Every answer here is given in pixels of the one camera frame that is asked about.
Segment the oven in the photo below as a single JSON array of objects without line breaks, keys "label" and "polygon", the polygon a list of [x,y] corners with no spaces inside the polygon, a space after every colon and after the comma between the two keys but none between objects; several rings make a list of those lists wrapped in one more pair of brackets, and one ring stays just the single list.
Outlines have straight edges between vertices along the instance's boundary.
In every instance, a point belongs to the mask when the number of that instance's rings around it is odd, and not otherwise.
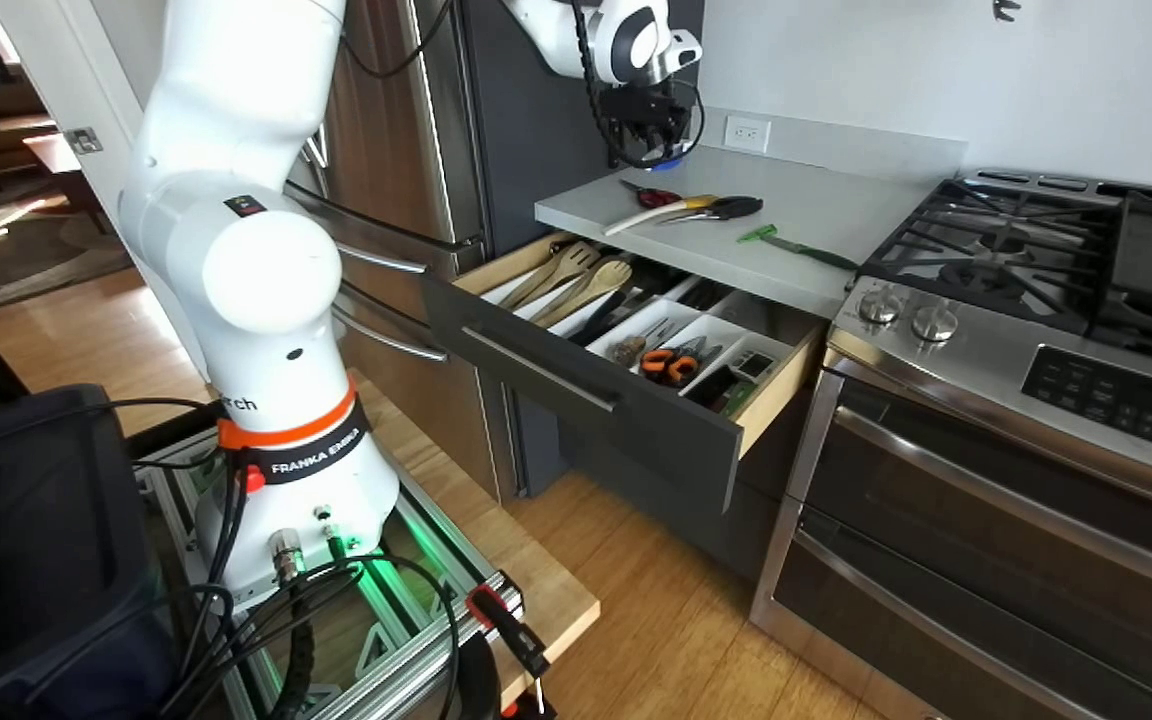
[{"label": "oven", "polygon": [[1139,462],[840,337],[754,621],[888,717],[1152,717]]}]

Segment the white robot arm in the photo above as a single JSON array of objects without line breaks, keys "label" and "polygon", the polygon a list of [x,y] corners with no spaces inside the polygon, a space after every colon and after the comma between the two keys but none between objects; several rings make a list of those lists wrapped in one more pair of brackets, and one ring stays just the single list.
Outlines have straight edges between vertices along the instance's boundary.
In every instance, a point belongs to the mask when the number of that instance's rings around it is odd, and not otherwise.
[{"label": "white robot arm", "polygon": [[[553,70],[586,77],[571,4],[508,6]],[[369,549],[397,504],[397,472],[333,337],[337,245],[279,192],[326,114],[339,21],[344,0],[171,0],[137,178],[116,212],[229,408],[221,449],[245,459],[241,523],[229,528],[231,491],[202,511],[213,580],[237,593],[237,611],[277,593],[277,550],[326,550],[333,528]],[[603,85],[660,85],[701,59],[701,45],[668,27],[665,0],[588,4],[586,31]]]},{"label": "white robot arm", "polygon": [[586,77],[576,6],[586,13],[588,59],[601,85],[665,85],[701,59],[689,27],[668,27],[668,0],[504,0],[555,77]]}]

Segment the drawer handle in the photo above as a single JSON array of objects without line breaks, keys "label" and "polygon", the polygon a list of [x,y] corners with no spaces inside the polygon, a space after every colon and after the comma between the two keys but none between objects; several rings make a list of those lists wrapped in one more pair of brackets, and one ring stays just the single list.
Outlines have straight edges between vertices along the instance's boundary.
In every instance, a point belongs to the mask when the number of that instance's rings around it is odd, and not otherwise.
[{"label": "drawer handle", "polygon": [[337,246],[339,246],[344,261],[359,261],[359,265],[390,266],[390,273],[402,273],[402,275],[426,275],[426,265],[359,250],[353,245],[337,245]]},{"label": "drawer handle", "polygon": [[394,350],[406,350],[406,356],[415,356],[415,360],[428,360],[428,362],[449,362],[449,350],[438,350],[438,346],[420,346],[420,345],[406,345],[406,340],[394,340],[394,337],[383,337],[383,333],[376,333],[376,327],[359,325],[359,318],[355,318],[355,316],[350,316],[350,312],[337,312],[337,318],[339,318],[339,325],[350,325],[353,333],[359,333],[359,337],[369,337],[369,340],[376,340],[376,345],[394,346]]},{"label": "drawer handle", "polygon": [[999,488],[992,485],[989,475],[974,472],[974,468],[960,468],[958,459],[943,459],[930,449],[922,449],[917,438],[906,438],[888,428],[881,428],[878,419],[852,410],[852,408],[835,408],[835,428],[848,428],[852,436],[868,438],[874,449],[881,453],[893,453],[899,454],[906,462],[917,462],[922,472],[930,472],[934,481],[941,481],[943,488],[958,488],[966,495],[977,495],[999,511],[1007,511],[1011,520],[1021,523],[1033,523],[1033,528],[1046,528],[1116,566],[1128,566],[1137,577],[1150,577],[1152,580],[1152,550],[1128,543],[1128,540],[1116,540],[1078,517],[1064,517],[1040,498],[1030,498],[1011,488]]},{"label": "drawer handle", "polygon": [[490,350],[496,350],[496,356],[520,362],[523,370],[532,370],[532,375],[542,375],[542,380],[549,380],[549,384],[559,384],[564,392],[580,396],[588,408],[598,408],[598,410],[603,410],[603,417],[616,417],[616,399],[598,396],[598,392],[588,392],[588,387],[580,387],[580,384],[555,375],[553,366],[545,366],[545,362],[530,360],[523,350],[516,350],[516,346],[508,346],[508,345],[483,337],[479,327],[461,327],[461,333],[463,333],[470,340],[476,340],[479,346],[490,346]]},{"label": "drawer handle", "polygon": [[977,646],[974,640],[966,640],[960,631],[936,623],[934,615],[925,615],[922,606],[906,604],[896,593],[888,593],[881,580],[864,577],[860,566],[852,566],[844,557],[835,557],[831,549],[826,549],[816,537],[801,531],[795,543],[816,557],[816,562],[831,566],[844,584],[852,584],[855,593],[874,595],[878,604],[886,604],[893,615],[899,615],[906,623],[922,626],[925,635],[934,635],[936,643],[951,646],[958,654],[966,654],[968,664],[977,664],[980,670],[1004,680],[1007,686],[1023,693],[1030,698],[1052,706],[1057,717],[1096,717],[1083,705],[1036,684],[1033,676],[1007,667],[1004,659],[996,659],[992,651]]}]

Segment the open drawer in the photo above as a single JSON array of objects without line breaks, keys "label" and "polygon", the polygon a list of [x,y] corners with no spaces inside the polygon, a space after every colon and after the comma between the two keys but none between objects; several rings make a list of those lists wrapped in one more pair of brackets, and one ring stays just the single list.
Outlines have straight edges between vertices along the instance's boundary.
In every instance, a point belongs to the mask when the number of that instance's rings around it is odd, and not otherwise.
[{"label": "open drawer", "polygon": [[[701,307],[681,307],[681,318],[660,337],[660,346],[717,337],[717,327],[726,340],[704,346],[704,362],[683,387],[652,384],[635,362],[608,360],[608,345],[626,337],[626,327],[644,327],[652,312],[681,303],[683,287],[698,287],[698,281],[660,293],[592,345],[571,345],[559,333],[588,316],[598,299],[553,327],[532,325],[523,307],[491,303],[491,293],[502,294],[504,282],[538,273],[568,245],[576,240],[545,234],[455,282],[426,275],[438,340],[479,370],[553,408],[564,428],[652,462],[681,491],[681,504],[727,507],[740,454],[801,392],[810,356],[819,345],[816,318],[719,293],[711,303],[701,299]],[[762,356],[763,366],[743,370],[758,375],[758,387],[743,392],[740,402],[711,410],[689,396],[689,387],[747,356]]]}]

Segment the stove knob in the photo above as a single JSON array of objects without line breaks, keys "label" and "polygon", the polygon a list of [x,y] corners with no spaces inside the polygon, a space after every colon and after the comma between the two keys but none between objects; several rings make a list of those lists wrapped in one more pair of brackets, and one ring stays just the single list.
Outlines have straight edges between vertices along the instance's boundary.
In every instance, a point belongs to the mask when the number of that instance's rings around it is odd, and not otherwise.
[{"label": "stove knob", "polygon": [[860,294],[860,318],[864,325],[896,325],[896,316],[899,316],[896,294],[888,294],[888,293]]},{"label": "stove knob", "polygon": [[925,345],[949,345],[951,333],[960,327],[960,312],[951,303],[930,303],[930,307],[914,312],[908,327]]}]

